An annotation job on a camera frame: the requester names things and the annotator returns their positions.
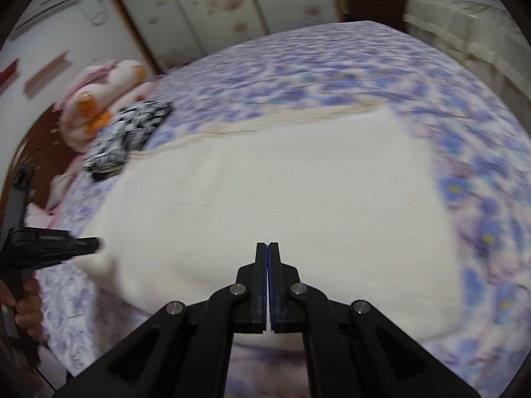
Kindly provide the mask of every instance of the patterned fabric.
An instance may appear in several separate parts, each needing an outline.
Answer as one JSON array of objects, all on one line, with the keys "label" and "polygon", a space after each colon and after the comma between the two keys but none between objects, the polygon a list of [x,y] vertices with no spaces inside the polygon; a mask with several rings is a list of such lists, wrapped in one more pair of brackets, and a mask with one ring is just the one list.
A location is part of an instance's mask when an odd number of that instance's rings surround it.
[{"label": "patterned fabric", "polygon": [[130,151],[142,149],[172,108],[168,103],[146,100],[123,108],[90,146],[81,167],[100,175],[121,170]]},{"label": "patterned fabric", "polygon": [[[496,397],[531,347],[531,142],[500,99],[458,63],[373,22],[264,37],[163,78],[152,98],[172,102],[175,111],[146,149],[209,121],[255,118],[270,104],[296,109],[367,97],[386,101],[413,136],[432,145],[433,177],[458,236],[463,325],[423,345],[482,396]],[[58,224],[79,234],[116,178],[92,183],[82,172]],[[39,279],[50,347],[73,373],[147,318],[71,263]],[[300,354],[240,350],[233,349],[228,395],[308,396],[292,380],[301,381]]]}]

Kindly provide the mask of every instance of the black handle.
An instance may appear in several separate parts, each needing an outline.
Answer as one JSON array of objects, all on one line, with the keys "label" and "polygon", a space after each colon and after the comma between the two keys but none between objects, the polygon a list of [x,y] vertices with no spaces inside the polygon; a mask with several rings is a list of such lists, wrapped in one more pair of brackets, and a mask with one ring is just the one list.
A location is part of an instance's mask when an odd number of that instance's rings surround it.
[{"label": "black handle", "polygon": [[[24,283],[32,276],[33,270],[9,270],[3,271],[1,278],[15,300],[18,301],[25,296]],[[2,309],[7,340],[13,352],[15,363],[18,367],[35,367],[40,363],[39,343],[28,335],[28,331],[15,323],[15,314],[17,311],[14,308],[3,307]]]}]

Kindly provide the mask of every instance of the wooden door frame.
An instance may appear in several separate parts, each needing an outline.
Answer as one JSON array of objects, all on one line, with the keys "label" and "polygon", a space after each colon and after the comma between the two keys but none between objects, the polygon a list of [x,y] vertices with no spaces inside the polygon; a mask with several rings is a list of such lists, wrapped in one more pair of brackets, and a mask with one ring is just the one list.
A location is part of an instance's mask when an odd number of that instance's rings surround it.
[{"label": "wooden door frame", "polygon": [[129,13],[127,12],[126,7],[121,2],[121,0],[111,0],[113,7],[118,13],[118,16],[121,19],[121,22],[124,24],[125,29],[133,39],[133,42],[135,43],[136,47],[140,50],[140,53],[142,54],[142,57],[144,57],[144,60],[148,63],[151,71],[155,75],[161,75],[164,73],[164,71],[161,69],[160,65],[158,65],[155,57],[151,53],[151,51],[148,49],[144,39],[142,38],[142,35],[138,31],[138,29],[135,27],[133,20]]}]

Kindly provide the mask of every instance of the wooden headboard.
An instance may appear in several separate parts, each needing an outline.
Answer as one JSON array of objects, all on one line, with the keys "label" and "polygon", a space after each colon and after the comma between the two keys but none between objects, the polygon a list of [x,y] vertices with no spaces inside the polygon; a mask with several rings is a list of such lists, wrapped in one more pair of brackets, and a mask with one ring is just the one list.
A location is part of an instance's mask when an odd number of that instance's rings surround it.
[{"label": "wooden headboard", "polygon": [[4,220],[4,210],[9,187],[13,181],[17,166],[21,163],[34,163],[31,202],[44,208],[50,192],[50,182],[55,175],[64,173],[76,156],[76,152],[65,145],[59,133],[60,112],[47,108],[35,124],[26,133],[15,153],[0,197],[0,223]]}]

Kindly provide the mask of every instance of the white towel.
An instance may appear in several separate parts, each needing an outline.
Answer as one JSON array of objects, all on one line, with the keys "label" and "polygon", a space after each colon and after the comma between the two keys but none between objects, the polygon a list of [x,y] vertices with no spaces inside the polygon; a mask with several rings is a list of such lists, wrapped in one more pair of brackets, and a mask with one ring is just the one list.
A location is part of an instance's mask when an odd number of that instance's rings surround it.
[{"label": "white towel", "polygon": [[83,235],[102,237],[103,251],[76,265],[155,312],[208,298],[257,242],[277,241],[330,299],[366,299],[416,340],[454,329],[457,243],[427,142],[385,106],[281,127],[268,118],[133,155]]}]

